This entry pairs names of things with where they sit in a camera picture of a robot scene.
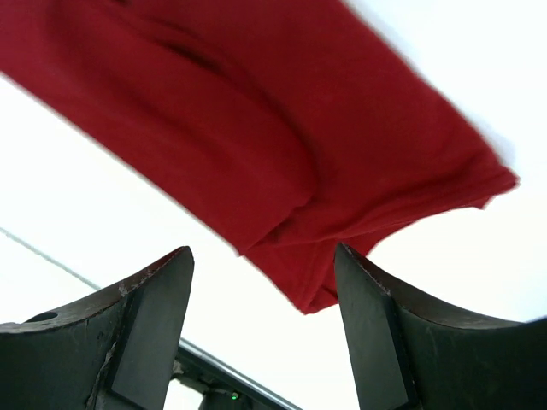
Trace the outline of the red t shirt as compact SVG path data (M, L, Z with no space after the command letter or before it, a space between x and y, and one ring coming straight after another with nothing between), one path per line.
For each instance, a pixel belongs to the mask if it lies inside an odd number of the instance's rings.
M187 208L302 313L417 220L514 173L340 1L4 1L1 69Z

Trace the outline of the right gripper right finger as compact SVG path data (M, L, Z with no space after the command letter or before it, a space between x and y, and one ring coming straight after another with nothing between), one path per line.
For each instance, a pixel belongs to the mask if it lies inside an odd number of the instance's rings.
M544 319L452 305L343 244L334 270L360 408L545 408Z

